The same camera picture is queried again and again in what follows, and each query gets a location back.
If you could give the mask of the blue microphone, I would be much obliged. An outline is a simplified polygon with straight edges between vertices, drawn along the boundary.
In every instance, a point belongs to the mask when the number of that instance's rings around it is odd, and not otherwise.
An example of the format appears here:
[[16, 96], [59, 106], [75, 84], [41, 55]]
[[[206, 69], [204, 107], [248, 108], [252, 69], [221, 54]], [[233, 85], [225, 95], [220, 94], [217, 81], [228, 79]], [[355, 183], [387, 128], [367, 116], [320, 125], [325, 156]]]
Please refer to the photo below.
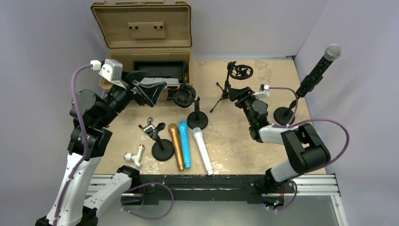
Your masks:
[[184, 168], [191, 168], [190, 145], [188, 140], [188, 124], [182, 120], [178, 122], [178, 130], [180, 134], [180, 141], [183, 154]]

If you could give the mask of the black speckled microphone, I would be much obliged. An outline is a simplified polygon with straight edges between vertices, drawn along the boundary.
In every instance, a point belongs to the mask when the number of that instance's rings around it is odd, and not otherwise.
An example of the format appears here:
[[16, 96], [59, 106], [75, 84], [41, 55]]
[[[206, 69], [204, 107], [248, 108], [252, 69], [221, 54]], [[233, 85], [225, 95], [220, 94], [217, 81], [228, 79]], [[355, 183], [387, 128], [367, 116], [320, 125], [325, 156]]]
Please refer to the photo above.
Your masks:
[[305, 97], [323, 79], [323, 74], [329, 66], [338, 59], [343, 53], [343, 49], [338, 44], [331, 44], [325, 49], [323, 57], [317, 62], [312, 71], [304, 77], [300, 87], [296, 91], [298, 98]]

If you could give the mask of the black shock-mount desk stand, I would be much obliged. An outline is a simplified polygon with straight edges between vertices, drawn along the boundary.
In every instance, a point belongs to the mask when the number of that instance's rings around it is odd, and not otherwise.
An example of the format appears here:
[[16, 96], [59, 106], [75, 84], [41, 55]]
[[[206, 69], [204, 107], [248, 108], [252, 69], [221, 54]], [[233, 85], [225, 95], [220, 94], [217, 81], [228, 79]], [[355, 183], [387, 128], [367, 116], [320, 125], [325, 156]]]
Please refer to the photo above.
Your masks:
[[200, 97], [197, 97], [196, 90], [191, 85], [181, 84], [172, 96], [172, 100], [181, 108], [188, 108], [194, 104], [194, 111], [186, 119], [189, 128], [205, 129], [208, 126], [208, 117], [200, 110]]

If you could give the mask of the gold microphone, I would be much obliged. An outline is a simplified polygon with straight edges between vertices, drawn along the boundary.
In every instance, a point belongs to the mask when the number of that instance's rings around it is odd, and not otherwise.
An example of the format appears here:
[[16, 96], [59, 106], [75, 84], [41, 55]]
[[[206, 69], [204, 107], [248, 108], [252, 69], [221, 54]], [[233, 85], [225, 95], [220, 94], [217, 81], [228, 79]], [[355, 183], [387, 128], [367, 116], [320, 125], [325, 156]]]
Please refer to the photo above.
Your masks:
[[180, 147], [180, 140], [179, 140], [179, 133], [178, 127], [175, 123], [171, 123], [168, 125], [168, 131], [172, 139], [172, 144], [174, 147], [174, 152], [176, 156], [177, 167], [179, 171], [184, 170], [184, 161], [183, 161], [183, 154], [182, 149]]

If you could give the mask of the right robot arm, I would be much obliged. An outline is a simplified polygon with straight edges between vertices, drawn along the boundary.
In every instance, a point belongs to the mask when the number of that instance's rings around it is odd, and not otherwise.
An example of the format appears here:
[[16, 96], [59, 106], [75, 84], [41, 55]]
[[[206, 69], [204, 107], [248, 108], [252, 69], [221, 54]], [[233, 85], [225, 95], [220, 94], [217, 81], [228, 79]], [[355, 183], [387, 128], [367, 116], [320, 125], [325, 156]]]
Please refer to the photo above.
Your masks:
[[283, 145], [287, 154], [285, 161], [266, 170], [265, 175], [253, 183], [257, 190], [266, 194], [275, 192], [289, 179], [330, 162], [330, 152], [311, 124], [278, 128], [269, 123], [268, 105], [255, 97], [251, 88], [230, 88], [228, 94], [235, 106], [243, 110], [251, 138], [259, 143]]

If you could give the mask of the black round-base clip stand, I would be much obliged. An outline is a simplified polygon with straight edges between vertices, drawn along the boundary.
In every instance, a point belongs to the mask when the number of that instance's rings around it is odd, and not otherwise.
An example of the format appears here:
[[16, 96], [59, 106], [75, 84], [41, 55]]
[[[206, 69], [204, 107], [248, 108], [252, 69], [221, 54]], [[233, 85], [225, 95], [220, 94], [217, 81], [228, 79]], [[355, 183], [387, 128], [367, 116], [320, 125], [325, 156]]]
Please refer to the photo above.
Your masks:
[[152, 124], [153, 118], [147, 119], [147, 125], [138, 125], [148, 137], [150, 137], [155, 143], [152, 145], [152, 156], [158, 161], [167, 161], [174, 155], [174, 147], [170, 140], [161, 139], [159, 132], [165, 129], [166, 124], [164, 122], [159, 123], [157, 126]]

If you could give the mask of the white microphone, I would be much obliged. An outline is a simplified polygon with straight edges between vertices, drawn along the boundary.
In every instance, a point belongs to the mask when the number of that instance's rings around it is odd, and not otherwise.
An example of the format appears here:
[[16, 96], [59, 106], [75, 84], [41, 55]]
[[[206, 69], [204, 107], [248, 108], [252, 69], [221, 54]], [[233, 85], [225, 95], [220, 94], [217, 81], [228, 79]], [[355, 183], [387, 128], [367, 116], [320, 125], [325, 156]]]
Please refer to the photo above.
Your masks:
[[205, 171], [207, 173], [208, 176], [213, 175], [213, 168], [212, 168], [212, 164], [207, 152], [207, 148], [203, 139], [203, 132], [201, 130], [201, 128], [199, 127], [195, 127], [192, 129], [192, 133], [193, 133], [193, 137], [196, 141], [196, 144], [198, 146], [201, 158], [202, 158], [202, 162], [204, 164], [204, 168]]

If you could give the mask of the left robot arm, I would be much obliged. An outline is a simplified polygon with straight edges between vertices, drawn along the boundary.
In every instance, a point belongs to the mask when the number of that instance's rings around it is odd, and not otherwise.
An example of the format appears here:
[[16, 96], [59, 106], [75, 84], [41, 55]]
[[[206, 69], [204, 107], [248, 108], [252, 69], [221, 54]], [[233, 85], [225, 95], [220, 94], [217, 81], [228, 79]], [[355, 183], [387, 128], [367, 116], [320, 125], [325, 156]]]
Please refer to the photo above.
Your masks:
[[122, 73], [122, 85], [113, 85], [106, 98], [84, 89], [76, 90], [76, 70], [71, 79], [74, 129], [67, 147], [64, 177], [49, 213], [36, 221], [38, 226], [95, 226], [100, 216], [122, 192], [136, 192], [140, 186], [139, 171], [120, 167], [110, 182], [91, 196], [87, 196], [95, 169], [104, 156], [112, 132], [110, 123], [131, 101], [154, 106], [164, 81], [142, 84], [141, 72]]

